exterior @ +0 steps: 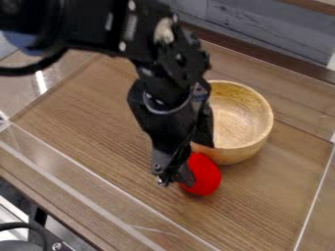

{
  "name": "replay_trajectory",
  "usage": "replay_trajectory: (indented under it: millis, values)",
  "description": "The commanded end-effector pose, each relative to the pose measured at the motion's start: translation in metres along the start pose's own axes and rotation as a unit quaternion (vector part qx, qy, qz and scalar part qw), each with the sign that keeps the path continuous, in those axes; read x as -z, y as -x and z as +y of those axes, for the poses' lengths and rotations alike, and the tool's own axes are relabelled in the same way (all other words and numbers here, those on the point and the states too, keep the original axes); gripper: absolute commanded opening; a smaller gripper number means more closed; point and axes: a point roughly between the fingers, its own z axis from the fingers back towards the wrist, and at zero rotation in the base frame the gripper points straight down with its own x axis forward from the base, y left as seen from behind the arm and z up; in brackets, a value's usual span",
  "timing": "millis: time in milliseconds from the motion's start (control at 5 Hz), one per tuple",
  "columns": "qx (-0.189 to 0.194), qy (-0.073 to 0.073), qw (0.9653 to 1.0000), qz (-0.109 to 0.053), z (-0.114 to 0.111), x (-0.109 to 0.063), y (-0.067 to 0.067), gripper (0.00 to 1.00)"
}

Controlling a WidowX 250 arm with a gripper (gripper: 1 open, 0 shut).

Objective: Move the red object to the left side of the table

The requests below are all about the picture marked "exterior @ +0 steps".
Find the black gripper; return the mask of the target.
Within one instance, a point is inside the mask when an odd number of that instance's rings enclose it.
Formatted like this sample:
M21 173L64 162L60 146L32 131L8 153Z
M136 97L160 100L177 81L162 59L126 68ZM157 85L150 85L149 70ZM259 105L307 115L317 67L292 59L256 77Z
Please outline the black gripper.
M126 102L132 114L150 138L150 172L161 186L179 182L192 187L196 179L188 166L191 143L215 147L209 95L209 82L200 79L191 87L184 102L166 109L153 103L141 80L134 81L128 91Z

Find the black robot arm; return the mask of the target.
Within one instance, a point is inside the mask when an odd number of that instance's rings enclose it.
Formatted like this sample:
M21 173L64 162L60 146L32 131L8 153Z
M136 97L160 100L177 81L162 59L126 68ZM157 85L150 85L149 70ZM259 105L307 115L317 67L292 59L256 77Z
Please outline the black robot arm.
M191 144L213 145L209 55L177 13L158 0L0 0L0 32L29 65L0 76L32 75L70 50L124 58L137 71L126 102L152 142L152 174L162 186L191 187Z

